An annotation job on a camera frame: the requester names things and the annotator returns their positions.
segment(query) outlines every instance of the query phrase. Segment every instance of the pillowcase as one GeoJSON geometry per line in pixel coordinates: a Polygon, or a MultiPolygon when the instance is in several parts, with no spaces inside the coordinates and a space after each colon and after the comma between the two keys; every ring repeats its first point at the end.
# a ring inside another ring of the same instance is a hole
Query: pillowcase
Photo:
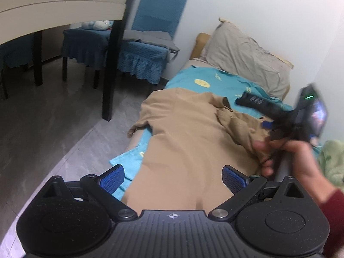
{"type": "Polygon", "coordinates": [[[202,50],[200,59],[258,84],[269,96],[282,100],[289,89],[292,64],[261,48],[234,24],[222,19],[220,21],[221,24],[202,50]]]}

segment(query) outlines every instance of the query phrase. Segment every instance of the green plush fabric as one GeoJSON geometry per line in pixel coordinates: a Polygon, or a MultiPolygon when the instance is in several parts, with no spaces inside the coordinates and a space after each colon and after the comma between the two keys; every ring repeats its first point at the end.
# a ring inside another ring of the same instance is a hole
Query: green plush fabric
{"type": "Polygon", "coordinates": [[[344,192],[344,143],[327,141],[319,154],[318,162],[325,177],[344,192]]]}

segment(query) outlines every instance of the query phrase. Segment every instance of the person's hand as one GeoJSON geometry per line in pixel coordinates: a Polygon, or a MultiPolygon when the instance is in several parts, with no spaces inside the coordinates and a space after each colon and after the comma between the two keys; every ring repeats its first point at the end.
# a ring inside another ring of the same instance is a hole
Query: person's hand
{"type": "MultiPolygon", "coordinates": [[[[253,147],[255,150],[269,155],[273,150],[279,149],[281,146],[281,150],[294,153],[292,164],[293,176],[302,184],[317,204],[326,202],[335,192],[336,187],[322,175],[319,165],[312,154],[310,144],[294,140],[284,143],[285,140],[269,141],[266,139],[264,142],[255,141],[253,147]]],[[[269,177],[273,174],[272,160],[263,163],[261,174],[264,177],[269,177]]]]}

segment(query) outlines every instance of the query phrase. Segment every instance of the red sleeve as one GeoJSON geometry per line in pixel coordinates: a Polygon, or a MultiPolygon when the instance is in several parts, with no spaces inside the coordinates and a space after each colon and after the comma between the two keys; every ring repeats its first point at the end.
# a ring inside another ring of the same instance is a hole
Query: red sleeve
{"type": "Polygon", "coordinates": [[[324,255],[332,257],[344,245],[344,194],[338,189],[320,209],[330,223],[330,234],[324,247],[324,255]]]}

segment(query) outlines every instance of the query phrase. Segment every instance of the bed sheet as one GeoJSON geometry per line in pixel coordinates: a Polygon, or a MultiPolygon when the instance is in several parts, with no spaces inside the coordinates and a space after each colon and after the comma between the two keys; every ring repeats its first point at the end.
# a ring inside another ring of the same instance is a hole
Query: bed sheet
{"type": "MultiPolygon", "coordinates": [[[[283,104],[281,100],[269,97],[257,84],[238,75],[232,75],[216,68],[197,66],[186,68],[171,79],[165,88],[175,87],[186,88],[198,93],[212,92],[216,95],[227,97],[233,109],[245,112],[256,118],[260,118],[262,114],[247,107],[237,106],[234,103],[244,91],[264,97],[271,102],[279,104],[286,110],[292,109],[291,106],[283,104]]],[[[151,129],[148,127],[143,131],[140,141],[135,148],[110,160],[112,166],[121,164],[125,171],[124,182],[113,194],[117,199],[121,200],[124,192],[139,171],[150,137],[151,129]]]]}

